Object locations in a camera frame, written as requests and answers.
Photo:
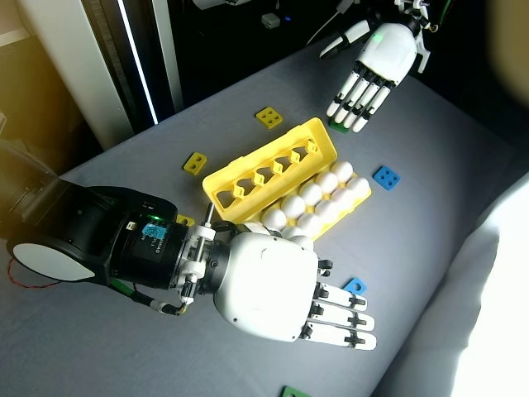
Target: table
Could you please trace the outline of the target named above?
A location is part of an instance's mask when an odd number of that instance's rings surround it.
[[[324,112],[350,72],[353,47],[319,60],[322,43],[165,120],[64,177],[138,189],[203,218],[201,178],[181,167],[207,155],[202,176]],[[254,113],[272,106],[269,131]],[[26,291],[0,279],[2,395],[275,397],[284,385],[312,396],[367,396],[386,371],[514,152],[429,88],[406,78],[360,134],[329,130],[339,158],[370,177],[381,165],[402,180],[373,195],[316,243],[335,269],[329,284],[360,277],[376,319],[373,352],[272,342],[224,321],[210,297],[165,317],[90,284]],[[0,260],[7,254],[0,250]],[[21,278],[41,280],[17,268]],[[158,292],[175,300],[174,292]]]

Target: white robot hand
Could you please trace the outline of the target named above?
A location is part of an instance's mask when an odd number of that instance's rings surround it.
[[[219,313],[244,332],[283,342],[313,342],[372,350],[374,319],[363,314],[367,300],[317,281],[330,261],[319,261],[312,242],[267,233],[239,234],[214,295]]]
[[[409,17],[410,23],[384,23],[368,39],[360,52],[352,72],[327,109],[327,116],[345,128],[359,132],[388,97],[391,89],[400,84],[412,68],[417,52],[422,56],[419,73],[426,67],[430,52],[424,47],[420,23]],[[370,30],[362,21],[334,40],[321,52],[326,58],[361,38]]]

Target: green block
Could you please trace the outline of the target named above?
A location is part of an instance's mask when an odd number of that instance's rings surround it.
[[[305,393],[302,393],[299,390],[295,390],[294,388],[290,386],[285,386],[283,390],[283,395],[281,397],[311,397],[311,396],[306,395]]]
[[[329,127],[334,128],[335,130],[341,132],[342,134],[346,134],[347,132],[349,132],[349,128],[345,128],[343,123],[338,124],[332,119],[329,121]]]

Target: white egg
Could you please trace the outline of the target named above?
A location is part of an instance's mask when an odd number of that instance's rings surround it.
[[[299,190],[299,196],[305,200],[306,205],[316,205],[322,200],[322,188],[313,182],[309,182]]]
[[[287,216],[277,208],[271,208],[264,213],[261,222],[268,229],[281,230],[287,225]]]
[[[323,193],[331,193],[338,187],[338,177],[332,172],[322,172],[316,178],[316,183],[320,185]]]
[[[314,242],[307,236],[294,236],[290,238],[291,242],[295,242],[299,246],[302,246],[306,250],[314,251]]]
[[[353,206],[355,195],[348,188],[339,188],[332,194],[331,200],[337,204],[339,211],[345,211]]]
[[[369,182],[366,178],[353,178],[347,182],[347,188],[353,192],[355,199],[359,199],[369,193]]]
[[[287,226],[281,231],[281,236],[287,240],[294,236],[303,236],[304,234],[304,231],[297,226]]]
[[[314,212],[322,219],[323,223],[332,223],[338,218],[340,209],[334,201],[323,200],[318,203]]]
[[[305,212],[305,200],[299,196],[285,197],[281,203],[281,209],[289,219],[298,219]]]
[[[338,182],[345,183],[353,176],[353,165],[349,161],[337,161],[331,171],[338,178]]]
[[[304,235],[314,237],[321,231],[323,223],[315,213],[304,213],[298,219],[297,226],[303,230]]]

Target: blue block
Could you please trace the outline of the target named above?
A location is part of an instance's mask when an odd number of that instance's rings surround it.
[[[391,190],[400,180],[400,176],[395,174],[389,167],[383,165],[380,170],[374,173],[373,179],[384,189]]]
[[[343,289],[355,295],[362,295],[367,290],[367,287],[361,279],[354,278]]]

